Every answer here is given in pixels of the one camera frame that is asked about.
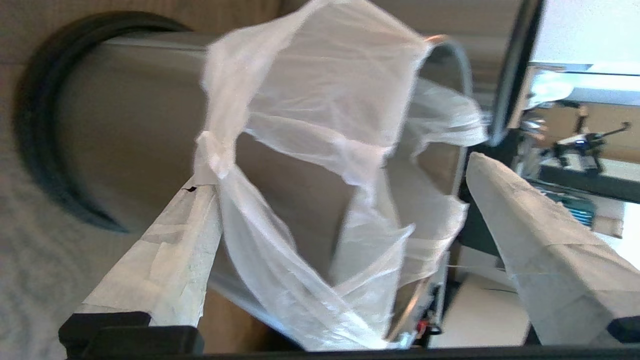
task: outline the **floor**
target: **floor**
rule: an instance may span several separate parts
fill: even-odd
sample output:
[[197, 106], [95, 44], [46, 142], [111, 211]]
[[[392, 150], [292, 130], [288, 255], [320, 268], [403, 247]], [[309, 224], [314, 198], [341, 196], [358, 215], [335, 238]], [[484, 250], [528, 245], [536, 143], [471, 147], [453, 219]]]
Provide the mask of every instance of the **floor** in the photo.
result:
[[[280, 0], [0, 0], [0, 359], [65, 358], [58, 327], [136, 240], [78, 222], [23, 170], [11, 132], [12, 97], [34, 49], [93, 13], [148, 11], [224, 33], [273, 19], [279, 7]], [[219, 295], [207, 296], [201, 330], [218, 339], [207, 342], [208, 352], [247, 350], [256, 329], [265, 331]]]

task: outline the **black rubber ring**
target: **black rubber ring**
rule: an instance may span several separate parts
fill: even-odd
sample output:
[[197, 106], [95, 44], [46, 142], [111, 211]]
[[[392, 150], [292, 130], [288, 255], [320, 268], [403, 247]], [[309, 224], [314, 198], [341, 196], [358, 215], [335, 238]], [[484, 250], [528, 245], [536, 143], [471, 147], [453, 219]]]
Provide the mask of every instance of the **black rubber ring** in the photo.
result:
[[57, 100], [67, 76], [100, 43], [132, 32], [191, 31], [169, 18], [145, 12], [109, 12], [73, 22], [47, 39], [30, 59], [16, 91], [13, 133], [24, 166], [57, 204], [82, 221], [127, 232], [68, 171], [57, 139]]

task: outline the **metal trash can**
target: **metal trash can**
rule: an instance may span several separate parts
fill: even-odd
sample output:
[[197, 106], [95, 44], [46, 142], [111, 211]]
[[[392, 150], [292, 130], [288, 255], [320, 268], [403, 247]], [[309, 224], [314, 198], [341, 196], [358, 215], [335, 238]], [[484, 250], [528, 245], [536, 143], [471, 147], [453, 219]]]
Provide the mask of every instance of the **metal trash can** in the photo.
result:
[[[200, 88], [205, 46], [217, 36], [186, 30], [155, 15], [110, 13], [64, 29], [34, 57], [37, 71], [23, 79], [18, 100], [20, 152], [40, 186], [71, 213], [107, 229], [142, 234], [191, 176], [193, 139], [207, 103]], [[426, 62], [422, 74], [445, 63], [456, 69], [456, 90], [470, 94], [464, 50], [447, 37], [432, 41], [440, 44], [440, 55]], [[239, 142], [263, 146], [249, 138]], [[432, 169], [428, 175], [442, 192], [457, 194], [465, 157], [464, 148], [434, 143], [418, 161]], [[335, 189], [348, 197], [344, 183], [336, 180]], [[304, 257], [305, 244], [297, 245]], [[324, 249], [329, 256], [330, 249]], [[317, 254], [317, 248], [308, 253]], [[305, 259], [322, 272], [322, 261]], [[216, 255], [210, 283], [277, 329], [260, 316], [225, 251]], [[413, 332], [433, 285], [423, 279], [398, 290], [390, 339]]]

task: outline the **trash can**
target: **trash can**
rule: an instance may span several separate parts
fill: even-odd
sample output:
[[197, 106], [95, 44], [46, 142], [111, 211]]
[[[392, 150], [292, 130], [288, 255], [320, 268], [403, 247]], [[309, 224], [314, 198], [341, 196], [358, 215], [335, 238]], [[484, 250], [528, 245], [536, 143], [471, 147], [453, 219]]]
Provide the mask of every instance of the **trash can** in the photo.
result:
[[[110, 13], [78, 22], [52, 39], [33, 62], [47, 71], [34, 71], [22, 82], [25, 95], [16, 119], [22, 157], [40, 186], [91, 224], [142, 234], [191, 177], [194, 139], [207, 105], [209, 111], [212, 106], [201, 88], [202, 69], [207, 45], [217, 38], [155, 15]], [[459, 69], [460, 87], [455, 90], [470, 94], [471, 73], [462, 48], [442, 35], [427, 41], [440, 49], [434, 61], [451, 62]], [[270, 190], [274, 196], [290, 191], [278, 188], [278, 177], [287, 183], [299, 176], [305, 186], [324, 189], [296, 188], [291, 199], [305, 211], [333, 214], [313, 224], [300, 223], [314, 227], [316, 239], [296, 238], [301, 257], [326, 277], [335, 243], [325, 240], [335, 236], [354, 188], [317, 165], [283, 163], [282, 156], [248, 134], [237, 141], [238, 165], [267, 200]], [[434, 142], [416, 159], [440, 193], [455, 196], [465, 156], [464, 147]], [[278, 172], [264, 179], [264, 164], [278, 167]], [[292, 166], [304, 171], [293, 172]], [[274, 211], [281, 215], [291, 209]], [[296, 222], [287, 225], [293, 235], [307, 231], [296, 228]], [[224, 244], [209, 284], [286, 334], [243, 284]], [[415, 335], [415, 324], [431, 301], [431, 285], [425, 278], [398, 289], [389, 341]]]

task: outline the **plastic bag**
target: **plastic bag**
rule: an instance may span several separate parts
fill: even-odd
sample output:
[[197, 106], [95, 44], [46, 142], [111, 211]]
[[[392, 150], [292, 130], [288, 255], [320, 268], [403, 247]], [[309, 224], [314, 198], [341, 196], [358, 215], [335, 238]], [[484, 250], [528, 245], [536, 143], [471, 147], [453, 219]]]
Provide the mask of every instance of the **plastic bag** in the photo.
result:
[[[307, 350], [389, 346], [388, 314], [412, 227], [402, 229], [380, 211], [378, 188], [429, 50], [367, 1], [327, 0], [233, 31], [209, 48], [209, 108], [195, 181], [218, 185], [229, 258], [264, 309]], [[243, 131], [356, 188], [333, 284], [300, 257], [285, 223], [235, 164]], [[362, 249], [366, 257], [356, 261]]]
[[390, 189], [400, 223], [415, 224], [406, 243], [399, 287], [425, 279], [437, 271], [442, 254], [467, 218], [468, 204], [457, 198], [457, 191], [444, 193], [425, 173], [430, 170], [425, 166], [442, 168], [444, 172], [460, 172], [458, 165], [462, 164], [434, 162], [433, 156], [425, 165], [420, 164], [417, 157], [431, 143], [466, 147], [486, 139], [486, 126], [475, 101], [426, 79], [417, 80], [402, 138], [396, 153], [387, 162]]
[[563, 79], [562, 74], [539, 69], [531, 81], [532, 96], [527, 101], [526, 109], [533, 109], [543, 102], [562, 100], [573, 92], [573, 85]]

